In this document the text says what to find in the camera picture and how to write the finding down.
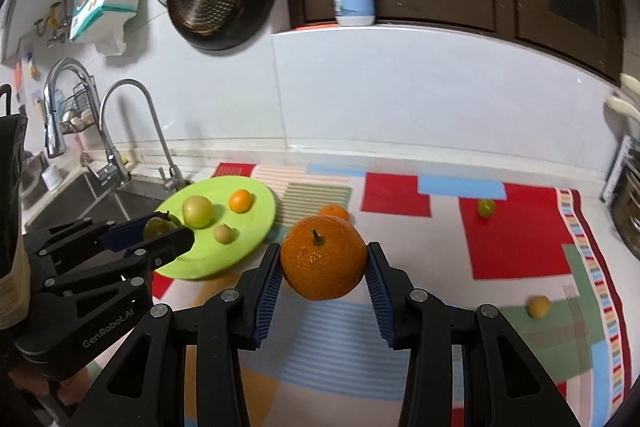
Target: person's hand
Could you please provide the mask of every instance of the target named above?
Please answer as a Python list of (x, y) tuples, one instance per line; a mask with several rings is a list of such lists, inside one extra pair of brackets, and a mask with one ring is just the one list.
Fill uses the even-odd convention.
[(84, 398), (89, 386), (91, 386), (89, 370), (85, 367), (68, 380), (60, 382), (58, 398), (65, 405), (77, 403)]
[(40, 396), (49, 393), (49, 382), (27, 363), (20, 364), (14, 370), (9, 371), (9, 378), (18, 389), (26, 389)]
[[(18, 389), (26, 389), (33, 394), (45, 396), (49, 393), (49, 382), (31, 365), (22, 364), (9, 372), (9, 377)], [(89, 371), (85, 367), (68, 380), (60, 382), (58, 398), (64, 405), (79, 402), (89, 390)]]

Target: red rectangle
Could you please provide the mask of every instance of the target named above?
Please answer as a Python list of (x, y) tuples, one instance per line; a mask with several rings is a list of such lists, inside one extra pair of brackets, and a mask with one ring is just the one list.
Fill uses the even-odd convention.
[(558, 211), (554, 188), (504, 184), (488, 219), (478, 200), (461, 198), (460, 212), (474, 279), (522, 279), (571, 273), (562, 245), (574, 240)]
[(250, 178), (251, 173), (254, 171), (255, 164), (251, 163), (225, 163), (222, 162), (216, 167), (216, 171), (211, 176), (215, 178), (217, 176), (244, 176)]
[(169, 277), (165, 277), (164, 275), (154, 272), (154, 277), (151, 282), (151, 294), (156, 299), (161, 299), (173, 281), (174, 280), (169, 279)]
[(560, 394), (562, 394), (562, 396), (566, 400), (566, 382), (556, 383), (556, 387), (558, 388), (558, 391), (560, 391)]
[(379, 214), (431, 217), (429, 197), (418, 194), (418, 176), (367, 172), (360, 209)]
[(451, 427), (465, 427), (465, 410), (451, 410)]

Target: green fruit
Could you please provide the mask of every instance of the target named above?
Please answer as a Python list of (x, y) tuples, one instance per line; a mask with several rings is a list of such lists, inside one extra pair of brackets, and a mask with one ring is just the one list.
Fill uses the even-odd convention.
[(478, 216), (484, 217), (484, 219), (489, 219), (494, 215), (495, 212), (495, 201), (494, 200), (478, 200), (478, 206), (476, 206), (476, 211), (478, 212)]
[(228, 245), (234, 240), (234, 231), (228, 225), (218, 225), (213, 229), (213, 238), (223, 245)]
[(144, 241), (149, 241), (149, 239), (153, 239), (162, 235), (163, 233), (170, 232), (171, 230), (175, 230), (175, 223), (171, 221), (167, 221), (162, 219), (162, 217), (152, 217), (146, 222), (145, 229), (142, 231), (142, 239)]
[(182, 219), (190, 229), (204, 229), (213, 217), (213, 203), (204, 196), (189, 196), (182, 203)]
[(182, 222), (180, 221), (180, 218), (178, 216), (174, 216), (174, 214), (170, 214), (170, 213), (166, 213), (165, 214), (166, 217), (163, 217), (163, 219), (169, 219), (169, 221), (171, 221), (172, 223), (174, 223), (174, 225), (176, 227), (181, 227), (182, 226)]

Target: small green lime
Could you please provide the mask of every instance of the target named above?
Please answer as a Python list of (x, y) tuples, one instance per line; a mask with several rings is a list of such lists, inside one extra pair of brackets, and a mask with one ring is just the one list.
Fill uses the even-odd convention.
[(142, 231), (142, 239), (149, 241), (149, 239), (153, 239), (177, 228), (173, 221), (167, 221), (162, 219), (162, 217), (152, 217), (146, 222), (145, 229)]
[(484, 219), (489, 219), (494, 215), (495, 212), (495, 201), (494, 200), (478, 200), (478, 206), (476, 207), (476, 211), (478, 212), (478, 216), (484, 217)]

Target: orange stem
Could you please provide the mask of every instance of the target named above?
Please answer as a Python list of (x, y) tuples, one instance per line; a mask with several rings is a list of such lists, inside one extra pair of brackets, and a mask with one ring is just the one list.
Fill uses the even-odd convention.
[(319, 235), (319, 233), (316, 232), (316, 229), (311, 229), (311, 232), (313, 232), (314, 234), (314, 245), (316, 245), (316, 247), (320, 247), (321, 245), (324, 245), (324, 237)]

